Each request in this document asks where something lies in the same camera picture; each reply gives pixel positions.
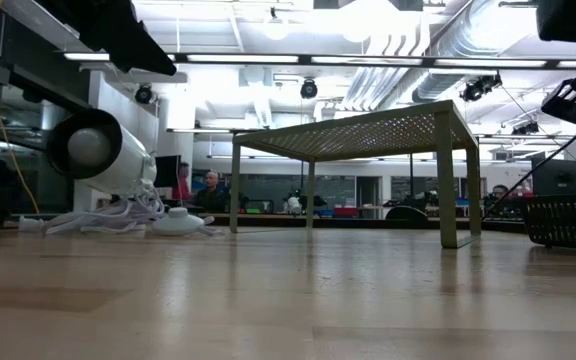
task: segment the spotlight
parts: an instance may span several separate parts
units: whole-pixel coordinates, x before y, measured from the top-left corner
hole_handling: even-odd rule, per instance
[[[301,97],[303,99],[313,99],[317,96],[317,85],[315,80],[306,79],[304,84],[301,86]]]
[[[141,84],[135,93],[135,101],[140,104],[150,105],[157,100],[157,94],[152,91],[151,84]]]
[[[512,129],[512,135],[530,135],[539,132],[539,124],[536,121],[531,121],[525,125],[515,126]]]
[[[466,83],[466,89],[459,94],[459,97],[465,102],[474,102],[501,85],[503,85],[503,81],[501,81],[499,73],[494,76],[481,76],[475,81]]]

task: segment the black basket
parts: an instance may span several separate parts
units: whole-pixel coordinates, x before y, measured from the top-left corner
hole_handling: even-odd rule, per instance
[[[521,204],[530,241],[576,248],[576,195],[537,196]]]

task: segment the monitor screen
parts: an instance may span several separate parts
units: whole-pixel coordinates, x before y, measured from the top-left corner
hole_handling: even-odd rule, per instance
[[[177,172],[179,171],[181,157],[179,155],[158,156],[155,160],[157,162],[157,178],[155,179],[155,187],[175,187],[177,184]]]

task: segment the computer monitor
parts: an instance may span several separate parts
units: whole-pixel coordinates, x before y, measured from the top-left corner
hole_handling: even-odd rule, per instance
[[[534,168],[542,160],[532,159]],[[532,174],[535,195],[575,195],[576,161],[550,160]]]
[[[155,178],[155,187],[175,187],[177,184],[177,172],[179,171],[179,164],[181,157],[175,156],[158,156],[155,158],[157,162],[157,178]]]

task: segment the perforated tabletop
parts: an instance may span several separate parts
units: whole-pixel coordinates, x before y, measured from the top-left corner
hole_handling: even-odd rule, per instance
[[[450,123],[453,149],[475,144],[451,100],[239,135],[233,143],[308,162],[413,154],[436,151],[437,121]]]

